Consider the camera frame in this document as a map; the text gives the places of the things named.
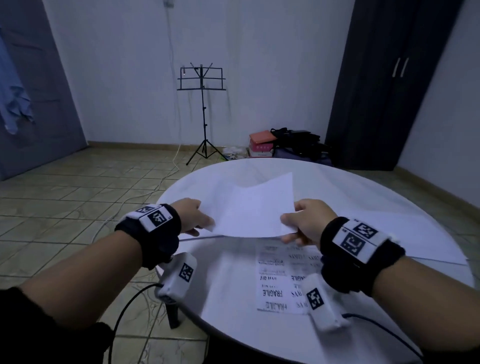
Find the black wristband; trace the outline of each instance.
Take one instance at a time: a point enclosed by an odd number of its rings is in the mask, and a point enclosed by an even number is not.
[[[373,283],[378,274],[403,257],[405,249],[385,240],[365,264],[332,241],[348,221],[348,218],[337,217],[328,223],[322,233],[322,276],[329,286],[339,292],[362,291],[371,297]]]
[[[180,216],[172,206],[167,204],[162,206],[173,218],[150,232],[145,230],[139,220],[129,217],[120,221],[115,227],[115,231],[121,230],[138,241],[142,248],[142,266],[147,269],[153,269],[157,264],[170,261],[179,246]]]

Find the gray door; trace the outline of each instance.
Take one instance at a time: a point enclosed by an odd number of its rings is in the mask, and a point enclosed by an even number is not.
[[[35,119],[19,120],[18,134],[11,135],[0,116],[1,180],[87,144],[42,0],[0,0],[0,27]]]

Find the black bag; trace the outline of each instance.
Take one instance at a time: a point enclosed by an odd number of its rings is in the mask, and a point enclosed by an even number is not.
[[[277,148],[285,148],[293,154],[310,158],[317,161],[323,152],[328,152],[329,147],[320,143],[320,136],[306,130],[293,131],[287,128],[271,129],[270,132],[277,138],[273,141],[274,151]]]

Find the wooden baseboard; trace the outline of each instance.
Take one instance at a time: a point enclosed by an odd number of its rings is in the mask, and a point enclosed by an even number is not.
[[[451,194],[444,189],[435,186],[433,183],[424,180],[422,177],[413,174],[412,172],[402,168],[402,167],[395,167],[394,172],[397,173],[399,176],[416,184],[418,187],[427,190],[432,195],[436,196],[438,199],[448,203],[449,205],[458,208],[466,215],[470,216],[472,219],[476,220],[480,223],[480,209],[476,206],[473,206],[471,203],[462,200],[460,197]]]
[[[89,146],[96,148],[111,148],[111,149],[156,149],[156,150],[173,150],[177,151],[178,144],[144,144],[144,143],[117,143],[117,142],[87,142]],[[222,151],[223,146],[216,146],[219,151]],[[198,144],[182,144],[180,146],[181,152],[194,152],[198,148]],[[208,146],[207,152],[213,153],[214,149]]]

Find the black wardrobe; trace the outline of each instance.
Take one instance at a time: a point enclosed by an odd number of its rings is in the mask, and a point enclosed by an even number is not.
[[[337,167],[392,170],[461,0],[356,0],[325,143]]]

